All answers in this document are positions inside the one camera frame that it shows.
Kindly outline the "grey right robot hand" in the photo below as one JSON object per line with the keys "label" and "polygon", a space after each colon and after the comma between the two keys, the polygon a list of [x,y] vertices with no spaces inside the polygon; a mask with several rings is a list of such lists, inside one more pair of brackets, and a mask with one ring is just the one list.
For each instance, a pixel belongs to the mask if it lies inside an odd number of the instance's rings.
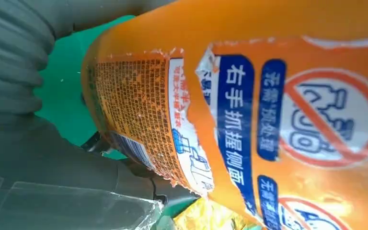
{"label": "grey right robot hand", "polygon": [[131,160],[63,138],[35,113],[55,42],[165,0],[0,0],[0,230],[147,228],[162,205],[196,200]]}

